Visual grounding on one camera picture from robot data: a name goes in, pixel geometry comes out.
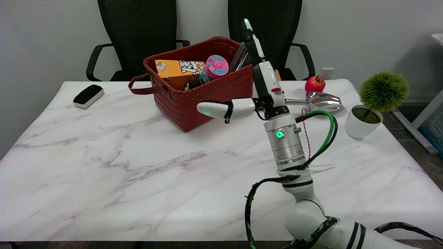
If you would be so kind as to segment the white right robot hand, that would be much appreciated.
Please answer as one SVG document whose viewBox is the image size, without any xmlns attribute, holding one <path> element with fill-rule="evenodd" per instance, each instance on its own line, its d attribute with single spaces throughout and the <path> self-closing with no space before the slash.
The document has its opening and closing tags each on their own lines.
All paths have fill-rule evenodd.
<svg viewBox="0 0 443 249">
<path fill-rule="evenodd" d="M 253 82 L 258 97 L 237 98 L 230 101 L 203 101 L 197 104 L 199 113 L 215 119 L 230 120 L 247 118 L 264 110 L 261 120 L 275 120 L 289 115 L 285 104 L 283 90 L 275 75 L 275 70 L 265 58 L 261 43 L 254 33 L 250 21 L 245 18 L 242 23 L 245 45 L 253 65 Z"/>
</svg>

